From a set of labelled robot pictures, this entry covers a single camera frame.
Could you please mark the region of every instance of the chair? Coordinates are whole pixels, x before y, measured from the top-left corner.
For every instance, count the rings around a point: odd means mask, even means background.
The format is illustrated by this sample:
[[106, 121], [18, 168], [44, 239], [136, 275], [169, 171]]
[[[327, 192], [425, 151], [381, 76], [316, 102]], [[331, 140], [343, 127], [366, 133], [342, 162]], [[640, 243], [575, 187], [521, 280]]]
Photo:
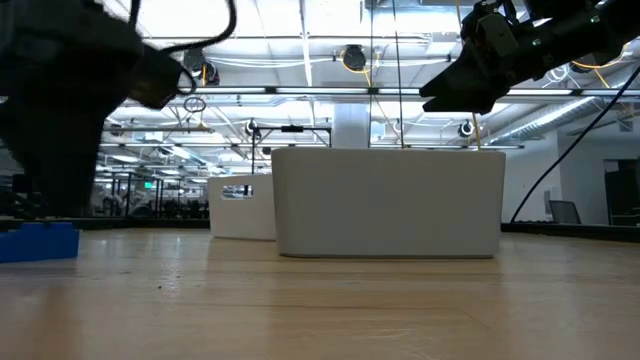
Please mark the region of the chair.
[[555, 223], [582, 225], [578, 209], [573, 201], [549, 200], [549, 206]]

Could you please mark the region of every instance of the desk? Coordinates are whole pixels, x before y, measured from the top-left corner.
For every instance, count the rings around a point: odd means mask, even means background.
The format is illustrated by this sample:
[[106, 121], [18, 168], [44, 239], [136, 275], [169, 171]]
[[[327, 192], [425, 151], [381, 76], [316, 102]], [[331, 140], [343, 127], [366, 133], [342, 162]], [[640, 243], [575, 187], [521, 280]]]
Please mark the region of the desk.
[[616, 359], [640, 245], [505, 234], [491, 260], [299, 260], [208, 230], [83, 232], [0, 265], [3, 359]]

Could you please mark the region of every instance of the white pillar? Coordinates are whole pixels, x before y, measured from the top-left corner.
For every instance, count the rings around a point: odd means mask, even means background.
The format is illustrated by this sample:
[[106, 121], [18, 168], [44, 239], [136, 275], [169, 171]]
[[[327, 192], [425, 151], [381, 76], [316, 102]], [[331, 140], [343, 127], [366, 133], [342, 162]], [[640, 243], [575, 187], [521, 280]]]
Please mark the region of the white pillar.
[[333, 147], [366, 149], [371, 136], [369, 105], [335, 104], [333, 108]]

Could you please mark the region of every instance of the blue lego brick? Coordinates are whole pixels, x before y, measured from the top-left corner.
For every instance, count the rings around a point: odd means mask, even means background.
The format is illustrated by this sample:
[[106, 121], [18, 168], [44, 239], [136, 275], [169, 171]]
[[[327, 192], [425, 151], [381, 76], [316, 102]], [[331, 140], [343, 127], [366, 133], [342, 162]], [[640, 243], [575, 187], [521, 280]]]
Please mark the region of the blue lego brick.
[[70, 223], [24, 223], [0, 234], [0, 263], [74, 258], [79, 241], [80, 232]]

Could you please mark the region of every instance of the metal frame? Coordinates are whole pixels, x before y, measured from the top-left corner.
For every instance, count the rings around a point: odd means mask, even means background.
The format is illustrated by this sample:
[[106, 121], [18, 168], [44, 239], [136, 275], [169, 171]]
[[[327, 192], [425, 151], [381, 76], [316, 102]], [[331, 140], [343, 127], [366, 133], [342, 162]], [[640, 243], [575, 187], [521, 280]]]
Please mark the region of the metal frame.
[[[262, 136], [260, 141], [256, 143], [256, 132], [265, 130], [266, 134]], [[256, 147], [260, 145], [269, 135], [271, 135], [274, 131], [282, 131], [283, 133], [301, 133], [305, 131], [311, 131], [317, 138], [326, 146], [333, 146], [333, 131], [329, 127], [308, 127], [308, 126], [295, 126], [295, 125], [285, 125], [285, 126], [256, 126], [253, 128], [251, 132], [251, 175], [256, 172]], [[318, 136], [316, 131], [326, 131], [329, 134], [329, 143], [324, 141], [322, 137]], [[299, 144], [289, 144], [289, 147], [295, 147]]]

